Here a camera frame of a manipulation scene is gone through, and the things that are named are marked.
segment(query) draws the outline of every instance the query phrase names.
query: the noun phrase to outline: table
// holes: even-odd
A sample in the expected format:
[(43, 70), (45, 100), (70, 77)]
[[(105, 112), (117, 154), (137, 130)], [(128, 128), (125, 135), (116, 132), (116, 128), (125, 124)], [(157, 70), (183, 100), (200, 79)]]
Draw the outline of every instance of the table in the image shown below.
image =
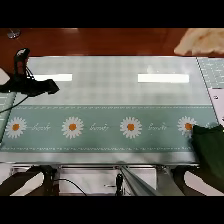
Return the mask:
[[(11, 111), (1, 162), (196, 163), (192, 126), (218, 123), (194, 57), (31, 57), (28, 67), (36, 78), (57, 74), (64, 81), (56, 81), (56, 94), (28, 98)], [(142, 83), (139, 74), (189, 80)], [(14, 103), (23, 98), (18, 93)]]

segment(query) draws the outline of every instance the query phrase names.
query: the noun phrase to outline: green fabric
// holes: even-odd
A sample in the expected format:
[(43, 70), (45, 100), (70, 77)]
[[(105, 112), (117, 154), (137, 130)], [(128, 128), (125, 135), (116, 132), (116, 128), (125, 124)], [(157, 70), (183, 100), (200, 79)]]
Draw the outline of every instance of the green fabric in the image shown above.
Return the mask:
[(214, 128), (193, 127), (192, 144), (200, 167), (224, 180), (224, 133), (222, 125)]

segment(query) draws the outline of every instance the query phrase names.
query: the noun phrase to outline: brown wooden surface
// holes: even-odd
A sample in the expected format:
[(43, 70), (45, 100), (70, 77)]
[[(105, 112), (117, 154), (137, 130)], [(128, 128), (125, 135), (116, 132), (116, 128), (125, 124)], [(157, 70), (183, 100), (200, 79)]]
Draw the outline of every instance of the brown wooden surface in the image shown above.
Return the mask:
[(0, 28), (0, 67), (13, 72), (17, 50), (28, 47), (30, 56), (164, 55), (173, 56), (187, 28), (21, 28), (9, 39)]

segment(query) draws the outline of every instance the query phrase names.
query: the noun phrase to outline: daisy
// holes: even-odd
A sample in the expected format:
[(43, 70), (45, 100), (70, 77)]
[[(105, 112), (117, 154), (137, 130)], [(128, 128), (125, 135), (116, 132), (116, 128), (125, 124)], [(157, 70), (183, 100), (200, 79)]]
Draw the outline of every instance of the daisy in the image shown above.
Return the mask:
[(14, 117), (6, 126), (6, 135), (8, 138), (17, 138), (23, 134), (27, 128), (25, 119)]
[(83, 126), (83, 121), (78, 117), (69, 117), (65, 122), (63, 122), (63, 135), (65, 135), (66, 138), (75, 138), (82, 134), (81, 131), (83, 130)]
[(178, 130), (182, 131), (182, 135), (185, 137), (191, 137), (193, 126), (197, 124), (197, 122), (194, 120), (194, 118), (190, 117), (182, 117), (178, 121)]
[(140, 121), (134, 117), (126, 117), (126, 119), (123, 119), (120, 127), (120, 131), (123, 131), (123, 135), (126, 135), (126, 138), (130, 139), (139, 136), (142, 130)]

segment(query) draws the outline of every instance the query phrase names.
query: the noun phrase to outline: yellow flower center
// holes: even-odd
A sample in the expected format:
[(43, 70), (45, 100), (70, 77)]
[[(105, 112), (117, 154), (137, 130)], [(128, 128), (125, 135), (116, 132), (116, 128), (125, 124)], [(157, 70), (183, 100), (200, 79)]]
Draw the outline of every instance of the yellow flower center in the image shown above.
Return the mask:
[(135, 129), (135, 126), (133, 124), (128, 124), (128, 130), (133, 131)]
[(192, 124), (186, 123), (186, 124), (185, 124), (185, 128), (186, 128), (187, 130), (192, 130)]
[(70, 124), (70, 125), (69, 125), (69, 129), (70, 129), (71, 131), (74, 131), (74, 130), (76, 129), (76, 124)]
[(13, 130), (13, 131), (17, 131), (17, 130), (19, 130), (19, 124), (14, 124), (14, 125), (12, 126), (12, 130)]

